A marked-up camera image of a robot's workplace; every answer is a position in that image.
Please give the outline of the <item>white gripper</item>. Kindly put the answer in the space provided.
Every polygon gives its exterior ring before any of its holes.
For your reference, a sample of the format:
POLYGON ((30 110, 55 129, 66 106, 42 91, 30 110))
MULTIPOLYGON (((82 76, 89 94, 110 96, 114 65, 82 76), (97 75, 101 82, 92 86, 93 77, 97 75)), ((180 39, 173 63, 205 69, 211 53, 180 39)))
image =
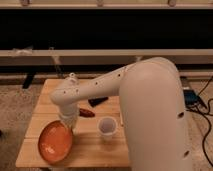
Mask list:
POLYGON ((74 129, 76 127, 78 117, 79 111, 74 111, 68 114, 60 112, 59 114, 61 123, 69 129, 74 129))

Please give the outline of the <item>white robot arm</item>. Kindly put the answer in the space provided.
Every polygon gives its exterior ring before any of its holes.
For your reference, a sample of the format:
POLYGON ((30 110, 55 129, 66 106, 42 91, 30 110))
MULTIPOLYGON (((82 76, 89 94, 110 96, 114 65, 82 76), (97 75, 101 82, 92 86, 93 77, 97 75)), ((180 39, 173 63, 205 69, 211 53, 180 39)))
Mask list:
POLYGON ((193 171, 183 89, 176 66, 155 57, 51 93, 70 124, 80 100, 118 96, 132 171, 193 171))

